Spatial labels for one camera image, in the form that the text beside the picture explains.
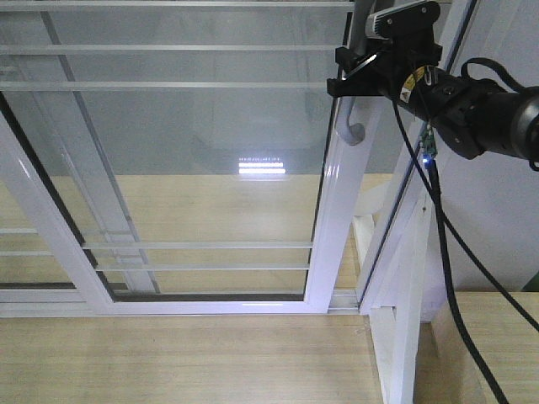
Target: black cable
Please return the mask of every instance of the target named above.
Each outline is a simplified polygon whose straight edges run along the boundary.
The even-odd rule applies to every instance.
[[[403,120],[401,118],[401,115],[398,111],[398,106],[395,101],[392,101],[393,110],[395,112],[395,118],[397,120],[398,128],[400,129],[400,132],[404,139],[404,145],[408,149],[408,154],[410,155],[412,159],[412,163],[414,164],[416,171],[418,172],[419,176],[421,177],[421,181],[423,182],[423,185],[425,186],[429,196],[431,199],[434,198],[434,195],[432,193],[432,188],[430,187],[429,181],[427,180],[427,177],[424,175],[423,169],[419,165],[418,159],[416,157],[416,152],[412,148],[412,145],[410,144],[410,140],[408,139],[408,136],[406,135],[406,130],[404,129]],[[472,252],[472,249],[464,242],[461,235],[458,233],[458,231],[455,229],[449,218],[446,216],[446,214],[443,214],[444,217],[444,223],[447,225],[447,228],[451,232],[451,234],[455,237],[456,242],[461,246],[461,248],[464,250],[464,252],[467,254],[467,256],[472,260],[472,262],[478,267],[479,271],[487,278],[487,280],[496,288],[496,290],[519,312],[519,314],[524,317],[524,319],[530,323],[530,325],[535,328],[537,332],[539,332],[539,323],[531,316],[531,314],[526,311],[522,305],[515,300],[513,296],[507,291],[504,286],[498,280],[486,269],[486,267],[481,263],[479,258]]]
[[[487,363],[483,359],[483,356],[479,353],[478,348],[475,346],[475,343],[473,342],[472,337],[470,337],[470,334],[466,329],[466,325],[462,320],[461,311],[459,310],[458,303],[456,301],[453,278],[451,275],[451,262],[449,259],[449,251],[447,250],[446,226],[444,224],[445,215],[441,204],[440,179],[438,177],[436,161],[434,159],[429,160],[425,166],[427,167],[427,172],[429,173],[430,186],[433,196],[432,201],[435,206],[436,225],[438,226],[438,235],[440,237],[440,254],[446,284],[447,301],[449,303],[453,320],[455,321],[456,329],[458,330],[459,334],[461,334],[462,341],[466,345],[468,352],[472,355],[472,358],[477,364],[479,370],[481,370],[481,373],[485,377],[485,380],[490,386],[490,390],[492,390],[498,403],[509,404],[507,397],[505,397],[504,392],[499,386],[498,381],[494,377]]]
[[[429,196],[435,205],[436,222],[438,224],[438,232],[440,235],[440,252],[442,256],[442,268],[444,270],[444,281],[446,284],[447,301],[449,303],[453,320],[455,321],[455,324],[456,324],[456,329],[461,335],[462,341],[466,345],[468,352],[472,355],[473,360],[477,364],[479,370],[481,370],[481,373],[483,374],[484,378],[488,382],[488,385],[490,386],[494,395],[498,399],[498,403],[509,404],[509,402],[507,401],[507,398],[505,398],[504,393],[499,387],[498,382],[494,378],[492,371],[490,370],[490,368],[484,361],[483,357],[479,353],[477,347],[473,343],[473,340],[471,339],[470,334],[468,333],[466,329],[466,325],[464,324],[464,321],[462,320],[461,313],[458,309],[458,303],[456,302],[455,290],[453,287],[453,279],[451,276],[451,263],[449,262],[449,253],[447,252],[446,229],[444,227],[444,221],[446,219],[446,215],[444,214],[444,211],[441,206],[440,193],[436,195],[437,194],[436,190],[432,188],[431,184],[429,183],[429,180],[424,175],[423,169],[419,165],[419,162],[414,154],[414,149],[412,148],[412,145],[410,144],[410,140],[408,139],[408,135],[406,134],[406,130],[404,129],[403,120],[401,119],[400,113],[398,112],[397,102],[395,101],[394,97],[392,97],[392,106],[393,106],[393,111],[395,112],[395,118],[397,120],[398,128],[400,129],[400,132],[404,139],[404,144],[406,145],[406,148],[408,149],[408,153],[410,153],[410,156],[412,158],[412,162],[414,166],[416,167],[417,172],[419,176],[421,177],[423,184],[425,188],[427,189],[427,192],[429,193]],[[437,178],[438,178],[438,175],[437,175],[437,170],[436,170],[435,180],[437,180]]]
[[[526,88],[522,84],[517,82],[515,78],[511,76],[510,73],[507,72],[507,70],[505,70],[505,67],[500,65],[497,61],[493,61],[492,59],[488,59],[487,57],[473,57],[472,59],[469,59],[468,61],[464,62],[461,66],[461,76],[463,76],[464,78],[470,78],[470,73],[468,72],[468,65],[470,64],[488,67],[490,70],[494,71],[498,75],[502,82],[507,84],[507,86],[516,93],[526,94],[533,91],[532,89]]]

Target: wooden floor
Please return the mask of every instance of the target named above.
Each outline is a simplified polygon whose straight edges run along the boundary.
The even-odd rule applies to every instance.
[[[382,402],[362,316],[0,321],[0,402]]]
[[[512,294],[539,318],[538,293]],[[510,403],[539,402],[539,335],[499,293],[458,292],[468,331]],[[453,404],[495,404],[494,395],[458,335],[449,308],[433,321]]]

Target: yellow sticker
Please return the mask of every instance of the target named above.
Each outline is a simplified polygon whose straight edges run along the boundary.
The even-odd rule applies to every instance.
[[[410,100],[410,95],[415,88],[415,85],[424,77],[425,66],[416,69],[410,74],[401,88],[400,99],[407,103]]]

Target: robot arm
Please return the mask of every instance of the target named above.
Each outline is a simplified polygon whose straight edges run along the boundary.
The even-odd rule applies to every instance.
[[[474,58],[454,77],[438,68],[441,47],[432,26],[436,2],[389,8],[367,19],[366,53],[341,47],[335,60],[341,78],[328,80],[333,97],[385,96],[438,130],[458,155],[473,159],[495,152],[526,159],[539,171],[539,91],[524,88],[497,62]],[[493,69],[514,92],[495,81],[469,76],[471,63]]]

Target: green object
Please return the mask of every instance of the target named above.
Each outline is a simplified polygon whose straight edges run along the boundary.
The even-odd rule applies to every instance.
[[[438,154],[435,133],[430,124],[427,124],[425,131],[421,135],[421,148],[423,149],[423,159],[432,160]]]
[[[539,292],[539,272],[530,279],[530,282],[528,282],[524,288],[522,288],[523,292]]]

